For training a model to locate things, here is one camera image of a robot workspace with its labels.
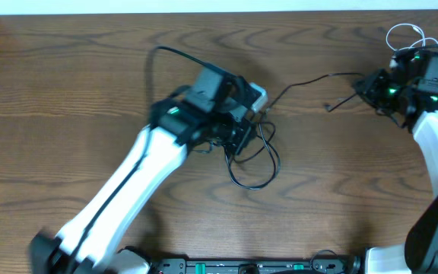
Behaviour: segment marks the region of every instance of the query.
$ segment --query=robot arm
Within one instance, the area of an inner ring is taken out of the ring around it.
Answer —
[[[377,113],[405,117],[424,154],[434,201],[410,230],[405,244],[367,251],[368,274],[438,273],[438,53],[410,49],[396,53],[392,72],[379,70],[355,84]]]
[[[33,239],[33,273],[98,273],[108,266],[148,271],[141,257],[132,266],[116,263],[116,248],[132,220],[195,146],[214,142],[238,155],[256,137],[257,124],[246,114],[258,113],[268,100],[256,84],[212,64],[201,65],[193,86],[181,86],[151,106],[150,125],[92,201],[54,239],[43,234]],[[174,99],[178,94],[185,95],[183,100]]]

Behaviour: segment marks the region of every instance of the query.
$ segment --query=wooden table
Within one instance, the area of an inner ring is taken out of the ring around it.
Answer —
[[[438,11],[0,17],[0,272],[27,272],[33,236],[56,233],[126,156],[145,123],[154,45],[244,75],[272,98],[326,73],[387,67],[386,31],[401,22],[438,39]],[[394,34],[398,46],[419,39],[409,28]],[[198,71],[160,54],[154,99]],[[412,135],[359,99],[326,113],[353,80],[295,88],[270,112],[283,170],[266,189],[234,186],[220,149],[192,154],[122,245],[152,256],[294,258],[402,243],[432,199],[424,159]],[[266,155],[236,168],[251,183],[270,171]]]

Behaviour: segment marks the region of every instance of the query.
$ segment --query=white cable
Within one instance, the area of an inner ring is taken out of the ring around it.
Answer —
[[[386,45],[388,45],[388,47],[390,49],[393,49],[393,51],[397,51],[398,49],[392,47],[392,45],[389,44],[388,42],[388,36],[389,33],[392,32],[392,30],[396,27],[400,27],[400,26],[410,26],[415,32],[419,33],[422,36],[422,46],[425,46],[425,33],[424,30],[422,30],[419,26],[414,25],[414,24],[409,24],[409,23],[401,23],[401,24],[396,24],[395,26],[393,26],[391,29],[388,30],[388,33],[386,33]]]
[[[437,45],[438,45],[438,41],[437,41],[437,39],[435,39],[435,38],[433,38],[433,37],[426,37],[426,38],[424,38],[424,39],[420,39],[420,40],[418,40],[417,42],[415,42],[415,43],[412,43],[411,44],[411,46],[409,46],[409,47],[405,47],[405,48],[402,48],[402,49],[411,49],[411,48],[413,48],[416,44],[418,44],[418,43],[420,43],[420,42],[425,42],[425,40],[432,40],[433,42],[435,42]]]
[[[392,47],[392,45],[389,44],[388,42],[388,36],[389,33],[396,27],[400,27],[400,26],[410,26],[415,32],[417,32],[418,34],[420,34],[422,36],[422,39],[418,40],[417,42],[411,44],[411,46],[407,46],[401,49],[396,49],[394,47]],[[425,33],[424,30],[422,30],[421,27],[414,25],[414,24],[409,24],[409,23],[401,23],[401,24],[396,24],[395,26],[393,26],[391,29],[388,30],[388,33],[386,33],[386,45],[388,45],[388,47],[390,49],[393,49],[393,51],[398,51],[398,50],[403,50],[403,49],[412,49],[416,44],[422,42],[422,46],[425,46],[425,41],[426,40],[432,40],[434,41],[436,44],[438,44],[437,39],[433,38],[433,37],[425,37]]]

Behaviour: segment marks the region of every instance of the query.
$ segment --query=green terminal block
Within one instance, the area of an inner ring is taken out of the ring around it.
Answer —
[[[195,264],[195,274],[205,274],[205,263]]]

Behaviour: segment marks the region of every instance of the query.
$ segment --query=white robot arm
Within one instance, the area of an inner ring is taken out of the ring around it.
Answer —
[[[193,86],[179,87],[151,107],[150,125],[92,201],[54,239],[43,234],[33,239],[33,273],[95,273],[108,268],[147,273],[145,260],[126,251],[116,255],[116,248],[156,188],[195,146],[214,142],[229,155],[238,155],[256,138],[257,123],[246,114],[263,108],[268,100],[264,89],[176,49],[158,49],[186,56],[204,68]],[[185,95],[183,100],[174,100],[178,94]]]
[[[394,60],[390,75],[377,72],[358,86],[357,93],[391,118],[393,113],[405,116],[404,126],[424,155],[435,200],[405,244],[367,251],[365,273],[438,273],[438,53],[410,49]]]
[[[435,198],[438,196],[438,111],[424,111],[413,129],[413,135],[424,154]],[[411,274],[405,261],[405,244],[369,249],[366,274]]]

